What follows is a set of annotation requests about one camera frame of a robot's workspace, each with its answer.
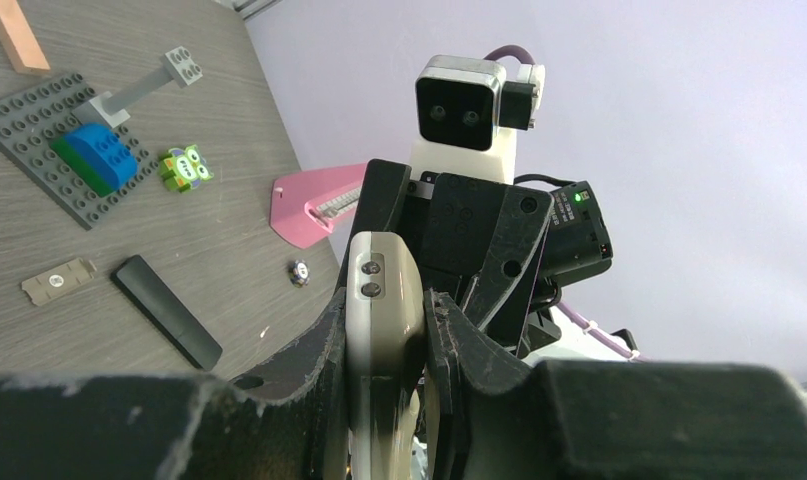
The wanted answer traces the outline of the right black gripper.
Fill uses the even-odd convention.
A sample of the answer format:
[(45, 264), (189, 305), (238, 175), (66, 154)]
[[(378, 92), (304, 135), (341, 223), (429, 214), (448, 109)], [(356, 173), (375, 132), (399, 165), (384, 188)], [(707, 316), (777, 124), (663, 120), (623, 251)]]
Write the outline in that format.
[(403, 163), (367, 163), (336, 288), (347, 286), (350, 243), (356, 234), (396, 233), (412, 248), (426, 287), (465, 292), (460, 306), (468, 320), (499, 345), (517, 351), (538, 277), (552, 195), (430, 171), (408, 187), (410, 176), (411, 167)]

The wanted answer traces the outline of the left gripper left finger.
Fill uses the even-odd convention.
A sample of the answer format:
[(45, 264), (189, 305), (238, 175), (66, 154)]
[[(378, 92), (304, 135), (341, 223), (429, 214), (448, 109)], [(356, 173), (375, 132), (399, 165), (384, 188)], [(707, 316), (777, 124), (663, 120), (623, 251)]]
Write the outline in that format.
[(252, 479), (344, 479), (346, 290), (297, 339), (231, 383), (259, 403)]

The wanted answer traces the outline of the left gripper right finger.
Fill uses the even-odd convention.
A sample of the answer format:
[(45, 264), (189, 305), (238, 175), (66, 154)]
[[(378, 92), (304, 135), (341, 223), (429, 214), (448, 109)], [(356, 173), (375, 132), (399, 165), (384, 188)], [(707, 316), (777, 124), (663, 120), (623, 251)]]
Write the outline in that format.
[(547, 478), (549, 402), (536, 372), (448, 294), (426, 291), (424, 307), (431, 478)]

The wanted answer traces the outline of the beige remote control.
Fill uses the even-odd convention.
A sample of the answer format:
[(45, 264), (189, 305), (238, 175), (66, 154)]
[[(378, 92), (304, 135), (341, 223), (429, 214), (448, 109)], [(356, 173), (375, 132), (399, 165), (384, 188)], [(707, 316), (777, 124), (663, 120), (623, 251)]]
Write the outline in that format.
[(355, 479), (408, 479), (426, 327), (420, 273), (392, 232), (353, 236), (345, 300), (350, 467)]

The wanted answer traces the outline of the beige battery cover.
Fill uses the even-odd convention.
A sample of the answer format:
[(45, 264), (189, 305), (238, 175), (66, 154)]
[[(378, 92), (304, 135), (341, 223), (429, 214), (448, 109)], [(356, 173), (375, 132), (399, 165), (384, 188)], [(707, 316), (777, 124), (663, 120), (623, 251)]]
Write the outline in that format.
[(35, 306), (43, 306), (91, 282), (96, 272), (92, 261), (77, 257), (22, 281), (21, 290)]

